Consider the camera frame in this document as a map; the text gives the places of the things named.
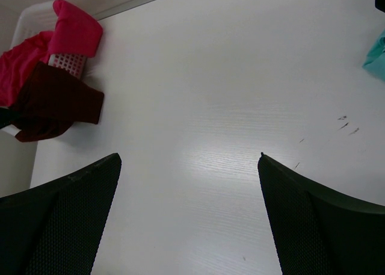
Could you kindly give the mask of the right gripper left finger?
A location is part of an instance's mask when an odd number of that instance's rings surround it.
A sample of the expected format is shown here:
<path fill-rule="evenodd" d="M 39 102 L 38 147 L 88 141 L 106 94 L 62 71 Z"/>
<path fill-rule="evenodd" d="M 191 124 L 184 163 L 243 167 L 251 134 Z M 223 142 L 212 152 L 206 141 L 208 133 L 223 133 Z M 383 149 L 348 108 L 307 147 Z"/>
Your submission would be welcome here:
<path fill-rule="evenodd" d="M 120 177 L 110 154 L 1 198 L 1 274 L 90 274 Z"/>

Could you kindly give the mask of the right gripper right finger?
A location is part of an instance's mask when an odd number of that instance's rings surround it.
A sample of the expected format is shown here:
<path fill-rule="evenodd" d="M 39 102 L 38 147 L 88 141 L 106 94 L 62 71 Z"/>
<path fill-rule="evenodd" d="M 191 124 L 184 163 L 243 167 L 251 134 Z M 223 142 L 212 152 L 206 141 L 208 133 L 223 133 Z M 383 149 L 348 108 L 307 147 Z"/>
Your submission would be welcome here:
<path fill-rule="evenodd" d="M 384 274 L 384 207 L 262 154 L 260 186 L 283 274 Z"/>

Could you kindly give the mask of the pink t shirt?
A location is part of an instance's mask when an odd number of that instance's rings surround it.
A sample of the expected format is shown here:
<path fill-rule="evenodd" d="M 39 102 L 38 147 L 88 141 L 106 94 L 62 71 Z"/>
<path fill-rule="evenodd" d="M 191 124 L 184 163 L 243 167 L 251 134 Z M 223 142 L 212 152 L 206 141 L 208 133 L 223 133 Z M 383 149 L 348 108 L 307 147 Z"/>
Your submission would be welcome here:
<path fill-rule="evenodd" d="M 102 34 L 96 19 L 65 0 L 24 9 L 10 50 L 1 55 L 1 106 L 14 103 L 39 61 L 80 78 L 86 59 L 96 55 Z"/>

